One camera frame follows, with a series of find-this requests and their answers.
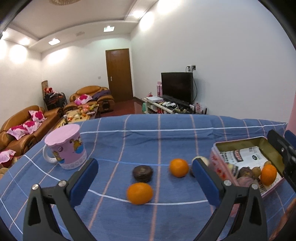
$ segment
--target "pink mug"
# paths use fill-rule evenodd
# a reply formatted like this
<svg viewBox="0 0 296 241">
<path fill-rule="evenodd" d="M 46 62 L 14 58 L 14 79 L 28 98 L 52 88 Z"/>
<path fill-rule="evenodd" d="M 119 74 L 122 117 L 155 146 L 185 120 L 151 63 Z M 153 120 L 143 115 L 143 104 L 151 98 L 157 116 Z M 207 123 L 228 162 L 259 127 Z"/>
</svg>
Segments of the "pink mug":
<svg viewBox="0 0 296 241">
<path fill-rule="evenodd" d="M 68 124 L 55 129 L 45 138 L 43 157 L 49 163 L 59 163 L 64 169 L 71 170 L 79 167 L 86 160 L 86 150 L 80 137 L 80 126 Z M 47 155 L 50 148 L 55 158 Z"/>
</svg>

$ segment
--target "wooden door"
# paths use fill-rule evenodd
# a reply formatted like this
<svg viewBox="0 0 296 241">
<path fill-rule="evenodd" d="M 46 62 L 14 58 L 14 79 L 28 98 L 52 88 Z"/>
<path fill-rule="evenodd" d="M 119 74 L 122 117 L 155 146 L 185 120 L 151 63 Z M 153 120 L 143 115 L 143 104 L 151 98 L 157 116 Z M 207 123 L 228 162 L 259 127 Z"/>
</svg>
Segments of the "wooden door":
<svg viewBox="0 0 296 241">
<path fill-rule="evenodd" d="M 109 88 L 115 102 L 133 99 L 129 49 L 106 51 Z"/>
</svg>

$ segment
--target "metal screw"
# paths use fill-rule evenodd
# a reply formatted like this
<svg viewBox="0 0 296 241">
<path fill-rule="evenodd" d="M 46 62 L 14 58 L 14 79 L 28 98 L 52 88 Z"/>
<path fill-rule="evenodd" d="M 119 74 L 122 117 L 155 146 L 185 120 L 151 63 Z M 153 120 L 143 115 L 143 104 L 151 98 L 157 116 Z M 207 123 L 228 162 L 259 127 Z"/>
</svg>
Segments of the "metal screw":
<svg viewBox="0 0 296 241">
<path fill-rule="evenodd" d="M 38 184 L 34 184 L 33 186 L 32 186 L 32 189 L 33 190 L 37 190 L 39 188 L 39 185 Z"/>
<path fill-rule="evenodd" d="M 257 184 L 252 184 L 252 188 L 254 189 L 254 190 L 257 190 L 258 189 L 258 185 Z"/>
<path fill-rule="evenodd" d="M 229 181 L 229 180 L 225 180 L 224 181 L 224 185 L 226 186 L 226 187 L 229 187 L 229 186 L 231 186 L 231 181 Z"/>
<path fill-rule="evenodd" d="M 59 184 L 58 184 L 60 187 L 64 187 L 67 185 L 67 182 L 65 180 L 62 180 L 62 181 L 59 181 Z"/>
</svg>

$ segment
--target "mug lid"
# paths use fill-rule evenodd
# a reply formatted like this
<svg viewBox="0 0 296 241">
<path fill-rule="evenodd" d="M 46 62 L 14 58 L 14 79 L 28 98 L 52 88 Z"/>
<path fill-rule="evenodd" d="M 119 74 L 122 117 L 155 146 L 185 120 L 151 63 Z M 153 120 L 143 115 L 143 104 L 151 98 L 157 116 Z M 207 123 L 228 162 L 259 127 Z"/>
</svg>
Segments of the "mug lid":
<svg viewBox="0 0 296 241">
<path fill-rule="evenodd" d="M 69 140 L 73 135 L 79 132 L 80 125 L 68 124 L 53 130 L 47 135 L 44 142 L 48 146 L 61 145 Z"/>
</svg>

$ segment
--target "blue gripper pad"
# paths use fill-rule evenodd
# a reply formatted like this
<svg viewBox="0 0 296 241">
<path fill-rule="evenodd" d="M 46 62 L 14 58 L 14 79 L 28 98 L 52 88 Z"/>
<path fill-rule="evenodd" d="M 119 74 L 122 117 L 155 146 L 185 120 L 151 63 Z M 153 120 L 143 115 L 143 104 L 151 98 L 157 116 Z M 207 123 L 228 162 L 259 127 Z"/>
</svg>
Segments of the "blue gripper pad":
<svg viewBox="0 0 296 241">
<path fill-rule="evenodd" d="M 285 139 L 296 149 L 296 136 L 291 131 L 285 132 Z"/>
<path fill-rule="evenodd" d="M 91 186 L 94 178 L 98 173 L 98 169 L 98 161 L 96 159 L 93 159 L 70 191 L 69 202 L 71 207 L 75 207 L 81 204 L 86 192 L 88 191 L 89 187 Z"/>
<path fill-rule="evenodd" d="M 195 159 L 192 162 L 192 171 L 198 181 L 200 187 L 202 188 L 207 200 L 209 203 L 215 207 L 218 207 L 221 203 L 220 192 L 217 186 L 215 185 L 212 178 L 209 176 L 208 172 L 211 171 L 205 164 L 207 170 L 205 170 L 202 165 L 199 163 L 198 159 Z"/>
</svg>

